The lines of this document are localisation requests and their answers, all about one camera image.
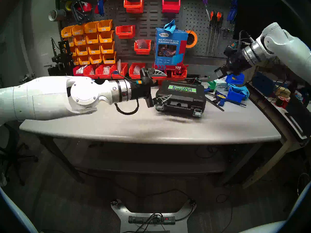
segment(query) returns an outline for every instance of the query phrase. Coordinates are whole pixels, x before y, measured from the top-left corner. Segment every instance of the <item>black cable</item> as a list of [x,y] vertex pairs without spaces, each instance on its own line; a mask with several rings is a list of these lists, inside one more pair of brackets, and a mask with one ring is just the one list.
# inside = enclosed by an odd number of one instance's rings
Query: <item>black cable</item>
[[134,111],[129,112],[129,113],[123,112],[123,111],[118,107],[118,104],[117,104],[117,103],[115,103],[114,105],[116,106],[116,109],[117,109],[117,111],[118,111],[119,113],[122,113],[122,114],[124,114],[124,115],[132,115],[132,114],[134,114],[134,113],[137,113],[138,108],[139,108],[138,99],[136,99],[136,102],[137,102],[137,107],[135,108]]

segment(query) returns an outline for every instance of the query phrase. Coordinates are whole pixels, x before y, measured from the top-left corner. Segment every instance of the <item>table leg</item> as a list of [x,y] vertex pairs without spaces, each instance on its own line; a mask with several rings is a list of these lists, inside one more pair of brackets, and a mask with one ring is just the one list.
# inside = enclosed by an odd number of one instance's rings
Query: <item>table leg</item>
[[41,144],[43,144],[46,149],[55,156],[58,163],[63,167],[64,170],[69,173],[76,181],[79,183],[84,183],[84,179],[80,176],[79,172],[74,168],[74,166],[68,161],[61,150],[58,148],[56,143],[51,136],[37,135]]
[[230,167],[222,174],[218,181],[218,186],[223,186],[228,182],[246,163],[247,161],[259,150],[262,143],[254,144],[251,149],[243,156],[236,159]]
[[253,175],[248,177],[248,179],[242,184],[243,189],[255,183],[262,176],[264,176],[273,166],[275,166],[277,162],[279,162],[280,159],[282,159],[282,157],[286,154],[287,150],[292,146],[292,144],[293,141],[287,140],[279,149],[279,151],[263,167],[257,169]]

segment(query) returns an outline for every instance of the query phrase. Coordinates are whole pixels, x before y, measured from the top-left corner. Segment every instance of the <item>green label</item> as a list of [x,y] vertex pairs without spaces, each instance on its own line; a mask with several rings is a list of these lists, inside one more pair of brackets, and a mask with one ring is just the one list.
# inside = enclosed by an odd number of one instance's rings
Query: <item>green label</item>
[[191,93],[196,93],[197,92],[196,88],[188,88],[188,87],[175,86],[175,85],[169,85],[169,89],[178,90],[178,91],[184,91],[184,92],[191,92]]

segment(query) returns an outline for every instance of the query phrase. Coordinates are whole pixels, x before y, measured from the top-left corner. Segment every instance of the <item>black pegboard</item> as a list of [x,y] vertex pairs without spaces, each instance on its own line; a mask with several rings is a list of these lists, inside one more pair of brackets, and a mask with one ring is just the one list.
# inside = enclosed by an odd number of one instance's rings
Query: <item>black pegboard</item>
[[[83,0],[90,2],[93,7],[96,5],[96,0]],[[138,2],[139,0],[129,0],[130,2]],[[218,11],[224,13],[224,22],[222,24],[223,28],[228,28],[234,30],[234,24],[230,24],[226,21],[227,15],[230,10],[230,3],[232,0],[209,0],[208,10],[214,10],[216,13]],[[179,14],[163,14],[162,13],[162,0],[144,0],[144,11],[141,14],[127,13],[124,6],[123,0],[107,0],[105,2],[105,16],[102,17],[98,14],[94,14],[93,21],[100,20],[113,20],[113,29],[120,25],[136,25],[136,35],[133,39],[121,40],[116,35],[115,40],[115,50],[120,56],[135,56],[134,51],[134,41],[137,39],[151,39],[151,52],[154,54],[154,39],[156,27],[163,27],[165,24],[169,23],[171,20],[175,20],[176,28],[182,30],[191,30],[193,25],[195,27],[193,30],[198,36],[197,44],[186,50],[186,55],[189,57],[196,56],[209,56],[217,58],[225,58],[223,51],[224,48],[231,44],[233,32],[229,31],[226,38],[223,37],[224,30],[221,30],[219,43],[217,50],[212,50],[212,42],[210,45],[209,54],[207,51],[207,42],[210,36],[209,19],[204,9],[202,0],[181,0],[181,8]],[[64,21],[63,26],[74,25],[75,21],[72,15],[70,15],[66,21]]]

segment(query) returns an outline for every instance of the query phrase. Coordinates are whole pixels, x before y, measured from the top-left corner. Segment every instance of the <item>metal base plate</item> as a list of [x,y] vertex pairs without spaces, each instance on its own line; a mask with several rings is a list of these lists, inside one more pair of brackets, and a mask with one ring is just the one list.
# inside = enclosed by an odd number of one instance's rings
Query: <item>metal base plate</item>
[[[121,200],[117,200],[117,205],[111,205],[111,208],[114,210],[114,212],[119,216],[121,220],[121,227],[120,227],[120,233],[126,232],[126,231],[136,231],[141,224],[130,224],[128,223],[128,217],[129,216],[136,216],[136,217],[150,217],[153,213],[132,213],[130,212],[124,204],[121,202]],[[190,205],[190,200],[188,200],[183,207],[175,212],[175,213],[162,213],[164,217],[170,217],[175,216],[175,219],[181,219],[188,215],[191,212],[192,206]],[[162,232],[162,233],[188,233],[188,227],[187,227],[187,220],[189,218],[184,218],[181,221],[176,221],[175,225],[152,225],[149,224],[147,230],[145,232],[155,233],[155,232]],[[145,224],[142,228],[139,229],[138,232],[144,231],[145,227],[147,225]]]

